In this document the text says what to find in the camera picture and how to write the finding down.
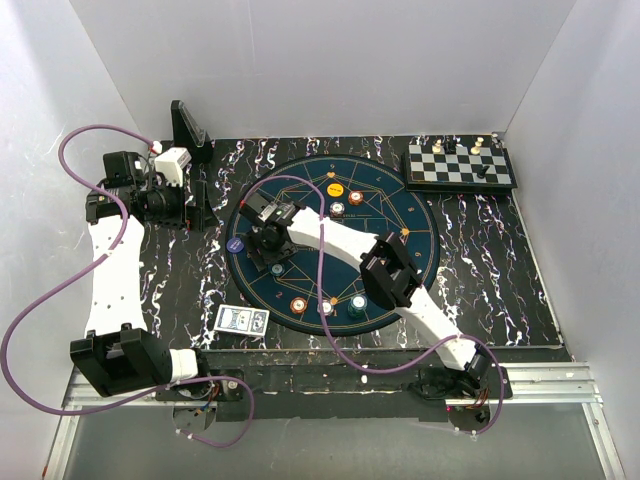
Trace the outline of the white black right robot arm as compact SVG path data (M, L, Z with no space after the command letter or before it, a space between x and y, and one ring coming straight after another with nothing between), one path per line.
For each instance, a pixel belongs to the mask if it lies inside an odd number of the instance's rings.
M417 267L398 234L372 234L337 223L320 210L292 202L269 201L255 191L239 203L239 213L258 235L260 253L274 253L284 243L318 251L316 293L322 296L324 259L336 258L356 270L368 300L408 320L429 342L430 348L406 364L371 369L371 374L391 375L405 371L429 355L439 356L452 373L454 389L475 397L489 384L494 355L478 339L463 334L438 308L420 280Z

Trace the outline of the orange poker chip stack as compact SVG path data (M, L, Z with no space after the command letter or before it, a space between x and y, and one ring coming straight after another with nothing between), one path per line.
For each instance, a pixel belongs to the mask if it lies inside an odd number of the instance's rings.
M302 314L307 309L307 301L302 297L295 297L290 302L291 312L294 314Z

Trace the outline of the yellow big blind button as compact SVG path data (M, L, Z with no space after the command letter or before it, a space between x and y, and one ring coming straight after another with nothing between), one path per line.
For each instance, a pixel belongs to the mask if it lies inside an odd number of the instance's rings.
M338 198L344 194L344 186L340 183L331 183L327 186L327 194L330 197Z

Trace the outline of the orange chips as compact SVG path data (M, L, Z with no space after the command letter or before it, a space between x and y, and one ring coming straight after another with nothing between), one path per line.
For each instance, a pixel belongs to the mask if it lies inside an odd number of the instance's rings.
M363 202L363 193L361 191L351 191L348 196L350 205L360 205Z

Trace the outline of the blue white chips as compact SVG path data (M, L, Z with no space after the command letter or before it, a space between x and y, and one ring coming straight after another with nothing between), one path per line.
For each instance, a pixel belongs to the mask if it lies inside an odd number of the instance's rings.
M333 202L329 207L332 218L339 218L345 214L345 205L342 202Z

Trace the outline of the purple small blind button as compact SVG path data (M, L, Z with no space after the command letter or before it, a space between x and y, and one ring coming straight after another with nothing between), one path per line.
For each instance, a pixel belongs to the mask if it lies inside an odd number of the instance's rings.
M232 237L226 242L226 250L232 254L238 254L244 250L244 242L240 237Z

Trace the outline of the blue playing card box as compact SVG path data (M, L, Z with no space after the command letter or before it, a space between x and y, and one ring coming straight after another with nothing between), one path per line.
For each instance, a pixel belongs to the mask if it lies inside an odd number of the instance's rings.
M214 322L217 332L263 337L269 322L268 310L222 304Z

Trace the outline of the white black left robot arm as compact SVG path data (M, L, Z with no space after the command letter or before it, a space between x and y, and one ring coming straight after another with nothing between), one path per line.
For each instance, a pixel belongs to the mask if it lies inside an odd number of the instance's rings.
M99 266L83 338L70 357L103 397L176 384L193 400L213 386L192 349L171 349L152 335L141 308L140 252L146 225L202 231L213 225L205 182L188 186L192 156L171 147L143 163L134 152L104 155L105 177L86 198L86 221Z

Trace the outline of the green chips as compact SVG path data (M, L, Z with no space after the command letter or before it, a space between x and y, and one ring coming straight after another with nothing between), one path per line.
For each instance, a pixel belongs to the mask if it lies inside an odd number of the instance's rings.
M278 278L284 274L284 266L281 263L274 263L269 267L272 276Z

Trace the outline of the blue white poker chip stack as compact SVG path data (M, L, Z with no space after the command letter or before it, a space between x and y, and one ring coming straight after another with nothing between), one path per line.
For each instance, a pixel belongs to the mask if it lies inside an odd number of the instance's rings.
M325 316L331 316L334 312L334 305L329 299L322 299L318 305L318 312Z

